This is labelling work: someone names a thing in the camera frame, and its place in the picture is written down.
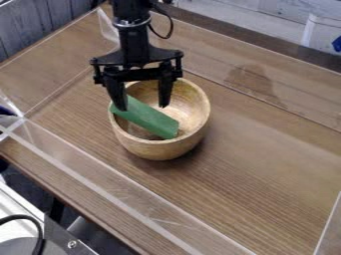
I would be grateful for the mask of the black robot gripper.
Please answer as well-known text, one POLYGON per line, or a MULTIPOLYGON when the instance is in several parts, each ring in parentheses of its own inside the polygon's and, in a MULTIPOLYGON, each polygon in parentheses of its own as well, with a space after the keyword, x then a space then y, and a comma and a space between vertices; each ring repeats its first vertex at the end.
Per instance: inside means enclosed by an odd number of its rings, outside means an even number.
POLYGON ((159 107, 171 101, 172 82, 182 77, 183 52, 164 49, 149 42, 149 23, 113 24, 104 36, 119 42, 119 47, 107 55, 95 57, 93 80, 105 86, 116 108, 128 110, 124 82, 159 80, 159 107))

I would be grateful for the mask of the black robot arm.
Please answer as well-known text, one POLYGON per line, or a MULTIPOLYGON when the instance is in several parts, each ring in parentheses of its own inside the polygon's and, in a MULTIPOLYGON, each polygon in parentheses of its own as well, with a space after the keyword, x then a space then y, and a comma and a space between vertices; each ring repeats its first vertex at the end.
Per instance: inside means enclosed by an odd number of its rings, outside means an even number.
POLYGON ((111 0, 113 10, 113 27, 119 31, 120 48, 108 55, 91 60, 93 80, 108 91, 109 97, 120 111, 128 109, 125 82, 157 81, 159 106, 164 108, 171 102, 172 83, 182 77, 180 50, 155 47, 149 43, 149 31, 161 39, 151 24, 151 13, 155 9, 172 23, 171 16, 159 7, 157 0, 111 0))

